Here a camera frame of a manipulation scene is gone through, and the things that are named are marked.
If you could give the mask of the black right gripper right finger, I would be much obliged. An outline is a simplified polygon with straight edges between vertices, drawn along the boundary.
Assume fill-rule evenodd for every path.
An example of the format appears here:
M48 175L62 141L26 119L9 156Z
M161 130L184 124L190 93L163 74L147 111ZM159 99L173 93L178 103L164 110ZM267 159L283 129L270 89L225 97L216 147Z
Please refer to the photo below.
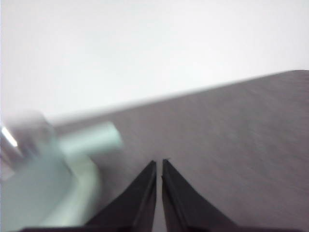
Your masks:
M162 161L162 201L169 232L212 232L238 225L202 197L168 159Z

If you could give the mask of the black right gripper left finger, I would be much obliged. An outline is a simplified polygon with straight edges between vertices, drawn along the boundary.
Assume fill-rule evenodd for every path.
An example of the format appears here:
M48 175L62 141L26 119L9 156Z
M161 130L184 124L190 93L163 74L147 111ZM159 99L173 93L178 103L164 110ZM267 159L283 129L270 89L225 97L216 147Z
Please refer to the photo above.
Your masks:
M30 227L23 232L150 232L156 205L156 162L83 226Z

